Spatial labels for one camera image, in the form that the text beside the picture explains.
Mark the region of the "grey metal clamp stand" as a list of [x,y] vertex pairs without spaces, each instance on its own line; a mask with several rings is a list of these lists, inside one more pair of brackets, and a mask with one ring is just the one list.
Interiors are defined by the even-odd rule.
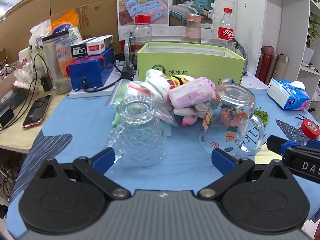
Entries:
[[128,30],[125,36],[125,43],[124,43],[124,59],[125,63],[123,65],[123,69],[121,71],[121,77],[124,80],[133,81],[136,70],[134,69],[132,63],[132,56],[131,56],[131,42],[133,40],[133,33],[131,30]]

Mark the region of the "red tape roll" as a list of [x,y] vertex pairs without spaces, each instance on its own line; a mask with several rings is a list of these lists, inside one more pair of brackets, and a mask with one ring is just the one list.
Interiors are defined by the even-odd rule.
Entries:
[[302,132],[309,139],[317,140],[320,136],[320,129],[316,123],[310,119],[304,119],[300,126]]

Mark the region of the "black power adapter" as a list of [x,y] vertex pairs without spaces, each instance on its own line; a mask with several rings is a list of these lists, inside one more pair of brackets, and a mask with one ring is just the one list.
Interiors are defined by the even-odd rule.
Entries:
[[40,81],[41,81],[42,88],[45,92],[48,92],[53,88],[53,84],[52,84],[49,73],[44,74],[40,78]]

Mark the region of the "blue power supply box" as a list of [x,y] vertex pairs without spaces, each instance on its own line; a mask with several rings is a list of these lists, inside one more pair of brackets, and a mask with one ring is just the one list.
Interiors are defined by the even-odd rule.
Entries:
[[113,49],[108,48],[99,55],[76,58],[66,68],[72,90],[86,87],[94,90],[103,87],[114,69]]

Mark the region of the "white red small carton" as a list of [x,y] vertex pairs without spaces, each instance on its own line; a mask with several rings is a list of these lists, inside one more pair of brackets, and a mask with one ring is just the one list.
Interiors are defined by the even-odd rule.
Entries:
[[72,57],[100,55],[113,46],[113,35],[91,37],[71,45]]

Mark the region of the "pink white socks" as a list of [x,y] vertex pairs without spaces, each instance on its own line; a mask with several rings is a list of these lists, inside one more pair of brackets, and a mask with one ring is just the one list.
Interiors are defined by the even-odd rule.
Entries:
[[208,111],[209,102],[199,103],[182,109],[174,109],[176,116],[182,116],[182,126],[192,126],[197,120],[203,119]]

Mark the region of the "red lid clear jar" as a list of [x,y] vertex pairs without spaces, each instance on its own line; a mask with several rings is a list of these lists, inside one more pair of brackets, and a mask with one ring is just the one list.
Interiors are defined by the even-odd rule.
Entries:
[[133,30],[133,41],[135,52],[138,52],[144,45],[152,41],[151,16],[148,14],[136,15],[135,28]]

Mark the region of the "blue tissue pack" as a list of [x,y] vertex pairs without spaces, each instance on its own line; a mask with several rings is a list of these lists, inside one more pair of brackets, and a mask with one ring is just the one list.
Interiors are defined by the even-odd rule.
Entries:
[[310,100],[301,81],[271,79],[267,94],[285,111],[302,111]]

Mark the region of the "white shelf unit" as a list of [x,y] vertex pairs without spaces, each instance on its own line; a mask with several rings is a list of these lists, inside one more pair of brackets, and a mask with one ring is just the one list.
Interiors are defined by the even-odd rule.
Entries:
[[284,79],[302,81],[309,96],[319,83],[319,73],[303,67],[310,13],[319,15],[312,0],[237,0],[235,39],[248,55],[247,72],[255,75],[262,46],[289,57]]

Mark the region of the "clear textured glass jug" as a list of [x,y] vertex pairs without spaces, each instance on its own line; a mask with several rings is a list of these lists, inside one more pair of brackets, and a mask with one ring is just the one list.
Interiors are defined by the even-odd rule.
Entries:
[[167,137],[156,116],[156,104],[148,96],[125,98],[117,108],[120,121],[107,137],[107,147],[127,165],[144,167],[165,154]]

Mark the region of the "red thermos bottle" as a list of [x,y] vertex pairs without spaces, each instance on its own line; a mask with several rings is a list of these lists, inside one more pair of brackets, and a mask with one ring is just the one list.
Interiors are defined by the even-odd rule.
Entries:
[[262,46],[259,57],[258,68],[256,71],[256,77],[261,81],[265,82],[269,64],[274,55],[274,48],[272,46]]

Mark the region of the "smartphone red case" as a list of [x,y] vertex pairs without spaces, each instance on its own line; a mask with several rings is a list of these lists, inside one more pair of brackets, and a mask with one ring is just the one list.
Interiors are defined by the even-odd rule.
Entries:
[[51,94],[36,99],[29,109],[29,112],[22,124],[22,128],[30,129],[42,124],[51,100]]

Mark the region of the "clear zip bag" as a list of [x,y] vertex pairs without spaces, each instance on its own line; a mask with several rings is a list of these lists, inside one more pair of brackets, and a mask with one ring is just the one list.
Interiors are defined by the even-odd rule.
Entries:
[[112,126],[117,126],[117,124],[120,122],[120,116],[117,113],[119,104],[124,99],[132,96],[148,96],[152,98],[152,100],[156,103],[156,116],[172,126],[177,126],[172,104],[169,101],[165,103],[160,102],[158,99],[156,99],[154,91],[155,90],[153,88],[148,88],[142,85],[141,81],[121,80],[116,85],[106,104],[107,106],[112,105],[116,114],[114,121],[112,122]]

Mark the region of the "cola bottle red label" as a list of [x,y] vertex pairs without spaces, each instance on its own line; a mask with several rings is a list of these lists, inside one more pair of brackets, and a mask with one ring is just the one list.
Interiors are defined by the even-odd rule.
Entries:
[[224,8],[224,15],[219,22],[217,37],[226,47],[231,48],[233,45],[234,27],[231,8]]

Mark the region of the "pink wet wipes pack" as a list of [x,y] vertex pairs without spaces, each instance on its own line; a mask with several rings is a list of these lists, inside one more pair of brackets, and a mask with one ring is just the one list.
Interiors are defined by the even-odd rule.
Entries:
[[168,96],[172,106],[182,109],[199,103],[204,103],[212,98],[215,83],[206,77],[199,77],[188,83],[169,90]]

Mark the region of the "bedroom poster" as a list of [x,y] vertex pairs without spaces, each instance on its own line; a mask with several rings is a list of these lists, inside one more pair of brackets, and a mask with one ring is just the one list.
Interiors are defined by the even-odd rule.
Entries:
[[184,36],[187,17],[201,17],[201,36],[218,37],[219,22],[224,9],[235,9],[236,0],[117,0],[118,37],[125,39],[128,30],[135,27],[137,15],[150,15],[155,36]]

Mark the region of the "pink glass jar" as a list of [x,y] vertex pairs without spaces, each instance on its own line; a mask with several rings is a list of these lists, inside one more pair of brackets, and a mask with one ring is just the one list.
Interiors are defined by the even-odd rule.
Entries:
[[187,24],[185,29],[185,42],[201,43],[201,15],[189,14],[187,16]]

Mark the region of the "cardboard backing panel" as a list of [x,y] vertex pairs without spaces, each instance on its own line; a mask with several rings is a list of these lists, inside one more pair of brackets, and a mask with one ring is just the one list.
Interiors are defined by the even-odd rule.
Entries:
[[47,19],[55,21],[72,9],[78,14],[83,38],[113,35],[113,47],[121,51],[117,0],[23,0],[1,19],[1,48],[8,62],[17,61],[19,51],[27,48],[31,27]]

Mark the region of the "printed glass mug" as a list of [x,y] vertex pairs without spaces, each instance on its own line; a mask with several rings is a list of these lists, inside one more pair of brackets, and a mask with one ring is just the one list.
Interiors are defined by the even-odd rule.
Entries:
[[217,85],[198,133],[202,149],[209,154],[218,148],[229,155],[259,152],[265,128],[263,121],[254,114],[255,103],[254,94],[241,85]]

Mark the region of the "tall clear plastic canister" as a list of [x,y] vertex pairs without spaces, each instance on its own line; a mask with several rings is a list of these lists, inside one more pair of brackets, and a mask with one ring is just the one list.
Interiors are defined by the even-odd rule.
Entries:
[[66,94],[72,90],[67,67],[72,62],[69,31],[65,30],[44,37],[43,51],[49,74],[55,85],[56,94]]

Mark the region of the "green cardboard box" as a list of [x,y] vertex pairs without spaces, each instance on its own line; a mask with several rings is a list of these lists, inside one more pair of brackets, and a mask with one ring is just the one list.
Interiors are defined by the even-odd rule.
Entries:
[[225,47],[206,44],[148,42],[137,53],[138,75],[145,80],[146,72],[159,70],[165,75],[206,77],[213,83],[233,79],[241,83],[245,59]]

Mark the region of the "beige thermos bottle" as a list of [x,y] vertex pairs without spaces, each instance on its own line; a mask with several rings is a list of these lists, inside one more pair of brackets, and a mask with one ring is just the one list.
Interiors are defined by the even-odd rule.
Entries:
[[276,66],[274,68],[274,72],[272,76],[273,79],[284,78],[288,62],[289,62],[289,57],[287,55],[279,54],[278,61],[276,62]]

